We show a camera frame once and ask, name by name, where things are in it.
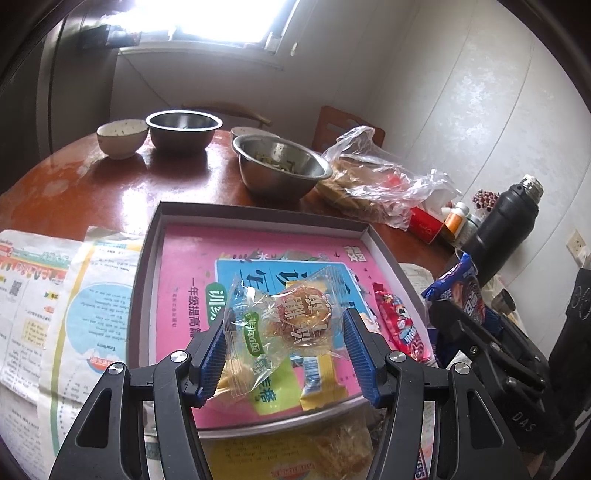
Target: plastic wrapper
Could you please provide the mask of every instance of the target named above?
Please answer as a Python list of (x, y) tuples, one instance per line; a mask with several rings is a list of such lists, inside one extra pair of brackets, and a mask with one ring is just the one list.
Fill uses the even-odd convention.
[(347, 416), (339, 424), (307, 436), (316, 468), (327, 480), (347, 480), (369, 467), (374, 457), (362, 416)]
[(438, 212), (460, 195), (443, 172), (416, 175), (400, 166), (394, 155), (374, 144), (374, 132), (354, 128), (324, 152), (333, 176), (316, 188), (329, 203), (349, 216), (406, 230), (411, 208), (422, 205)]
[(402, 300), (386, 291), (381, 283), (374, 283), (375, 301), (389, 337), (397, 350), (417, 362), (427, 362), (429, 352)]
[(232, 396), (244, 395), (289, 355), (286, 343), (267, 328), (274, 323), (275, 300), (237, 278), (224, 311), (226, 379)]
[(304, 388), (300, 396), (303, 410), (321, 408), (347, 398), (349, 394), (337, 381), (330, 355), (304, 357), (301, 364), (304, 369)]
[(457, 265), (434, 281), (421, 295), (427, 301), (449, 299), (478, 325), (482, 325), (486, 311), (477, 274), (472, 258), (464, 252)]
[(334, 267), (293, 282), (277, 295), (237, 278), (224, 313), (225, 379), (231, 394), (252, 391), (290, 355), (340, 356), (334, 338), (342, 331), (344, 289)]
[(292, 282), (273, 299), (268, 332), (281, 338), (291, 355), (340, 356), (333, 340), (342, 331), (346, 305), (345, 284), (336, 268), (324, 267)]

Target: round table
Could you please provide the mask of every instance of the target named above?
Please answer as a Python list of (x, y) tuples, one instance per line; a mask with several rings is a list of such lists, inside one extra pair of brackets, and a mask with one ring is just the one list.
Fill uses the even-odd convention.
[[(218, 130), (202, 154), (176, 158), (155, 150), (150, 137), (132, 158), (113, 160), (96, 135), (49, 156), (0, 196), (5, 229), (84, 240), (89, 226), (143, 235), (158, 202), (217, 203), (341, 216), (313, 190), (299, 202), (253, 197), (240, 177), (230, 132)], [(375, 225), (398, 262), (441, 273), (450, 252), (410, 233)]]

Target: stainless steel bowl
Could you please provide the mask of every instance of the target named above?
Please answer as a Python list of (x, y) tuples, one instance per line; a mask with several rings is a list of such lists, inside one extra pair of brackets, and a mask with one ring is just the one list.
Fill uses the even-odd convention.
[[(301, 199), (320, 180), (329, 179), (332, 168), (316, 152), (297, 143), (266, 135), (241, 135), (233, 147), (240, 158), (244, 185), (255, 195), (272, 200)], [(291, 171), (261, 161), (272, 159)]]
[(177, 155), (190, 155), (205, 150), (215, 131), (222, 126), (218, 117), (191, 110), (152, 113), (146, 123), (150, 126), (154, 146)]

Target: electrical outlet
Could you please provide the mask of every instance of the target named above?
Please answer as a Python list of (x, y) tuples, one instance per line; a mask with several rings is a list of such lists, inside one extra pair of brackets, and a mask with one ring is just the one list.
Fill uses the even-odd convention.
[(570, 236), (569, 241), (566, 242), (566, 248), (569, 249), (570, 254), (573, 256), (580, 267), (583, 265), (585, 257), (588, 253), (586, 246), (585, 240), (583, 240), (583, 237), (578, 230), (575, 230)]

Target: white bowl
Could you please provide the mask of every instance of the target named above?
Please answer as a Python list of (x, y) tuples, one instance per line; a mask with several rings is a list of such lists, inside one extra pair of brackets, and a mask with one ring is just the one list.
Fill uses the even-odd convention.
[(254, 127), (234, 127), (230, 130), (230, 133), (232, 134), (232, 145), (234, 144), (234, 139), (240, 137), (240, 135), (267, 135), (268, 137), (279, 138), (279, 135)]
[(117, 120), (96, 131), (100, 149), (115, 160), (132, 157), (144, 145), (149, 130), (145, 120)]

